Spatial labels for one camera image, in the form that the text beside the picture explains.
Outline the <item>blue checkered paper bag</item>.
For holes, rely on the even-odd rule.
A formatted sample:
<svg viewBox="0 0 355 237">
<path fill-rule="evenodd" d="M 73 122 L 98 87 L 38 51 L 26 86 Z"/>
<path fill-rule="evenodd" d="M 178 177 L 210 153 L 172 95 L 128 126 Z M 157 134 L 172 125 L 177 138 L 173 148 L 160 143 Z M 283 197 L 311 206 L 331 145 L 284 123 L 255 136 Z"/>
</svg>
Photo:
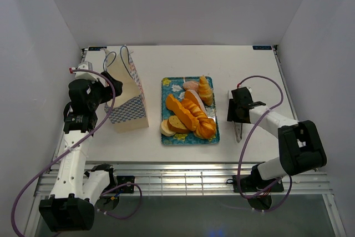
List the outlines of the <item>blue checkered paper bag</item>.
<svg viewBox="0 0 355 237">
<path fill-rule="evenodd" d="M 122 82 L 122 93 L 116 95 L 109 120 L 116 132 L 128 132 L 149 127 L 143 86 L 127 46 L 119 52 L 104 48 L 103 68 L 115 80 Z"/>
</svg>

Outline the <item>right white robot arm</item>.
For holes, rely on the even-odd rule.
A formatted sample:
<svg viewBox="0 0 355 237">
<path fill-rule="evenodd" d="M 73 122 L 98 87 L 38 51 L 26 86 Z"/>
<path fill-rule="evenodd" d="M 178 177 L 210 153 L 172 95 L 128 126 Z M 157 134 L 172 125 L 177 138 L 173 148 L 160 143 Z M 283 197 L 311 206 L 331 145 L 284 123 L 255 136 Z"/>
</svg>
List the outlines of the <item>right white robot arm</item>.
<svg viewBox="0 0 355 237">
<path fill-rule="evenodd" d="M 278 178 L 294 176 L 327 164 L 320 135 L 314 122 L 297 121 L 272 111 L 264 102 L 254 101 L 247 87 L 229 92 L 227 121 L 235 124 L 236 135 L 251 124 L 278 140 L 278 157 L 252 167 L 248 176 L 235 175 L 234 185 L 241 192 L 272 189 Z"/>
</svg>

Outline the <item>fake croissant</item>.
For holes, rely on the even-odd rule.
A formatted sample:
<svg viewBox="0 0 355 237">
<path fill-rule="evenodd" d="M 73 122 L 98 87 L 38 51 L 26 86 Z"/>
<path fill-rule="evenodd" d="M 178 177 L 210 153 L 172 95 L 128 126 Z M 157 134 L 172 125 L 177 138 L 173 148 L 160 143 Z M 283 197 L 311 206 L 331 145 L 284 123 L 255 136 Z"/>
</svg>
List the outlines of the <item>fake croissant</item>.
<svg viewBox="0 0 355 237">
<path fill-rule="evenodd" d="M 199 78 L 198 94 L 206 105 L 211 106 L 213 104 L 213 91 L 205 76 Z"/>
</svg>

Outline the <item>metal tongs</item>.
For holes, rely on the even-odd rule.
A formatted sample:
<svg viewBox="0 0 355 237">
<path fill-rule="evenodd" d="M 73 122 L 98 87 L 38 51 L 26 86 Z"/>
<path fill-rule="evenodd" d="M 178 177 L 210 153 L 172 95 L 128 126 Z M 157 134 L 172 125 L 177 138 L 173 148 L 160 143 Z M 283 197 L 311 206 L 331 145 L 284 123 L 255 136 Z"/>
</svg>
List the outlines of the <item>metal tongs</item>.
<svg viewBox="0 0 355 237">
<path fill-rule="evenodd" d="M 227 96 L 228 96 L 228 100 L 233 99 L 233 96 L 232 96 L 232 93 L 230 90 L 227 92 Z M 236 141 L 239 143 L 240 141 L 242 141 L 242 123 L 238 123 L 238 122 L 232 122 L 232 123 L 234 126 Z"/>
</svg>

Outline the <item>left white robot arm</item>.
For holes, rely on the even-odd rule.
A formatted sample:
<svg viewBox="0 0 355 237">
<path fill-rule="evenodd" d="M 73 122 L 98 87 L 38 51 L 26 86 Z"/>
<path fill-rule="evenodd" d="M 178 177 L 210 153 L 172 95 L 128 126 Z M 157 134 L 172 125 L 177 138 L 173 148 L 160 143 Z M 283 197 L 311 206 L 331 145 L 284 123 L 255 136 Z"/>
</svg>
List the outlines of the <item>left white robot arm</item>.
<svg viewBox="0 0 355 237">
<path fill-rule="evenodd" d="M 118 180 L 108 164 L 85 171 L 85 164 L 94 133 L 102 126 L 96 110 L 100 104 L 114 102 L 122 93 L 123 84 L 108 72 L 71 69 L 75 80 L 70 82 L 70 102 L 64 108 L 64 150 L 48 199 L 40 201 L 39 212 L 50 231 L 90 230 L 94 223 L 94 205 L 101 193 L 112 192 Z"/>
</svg>

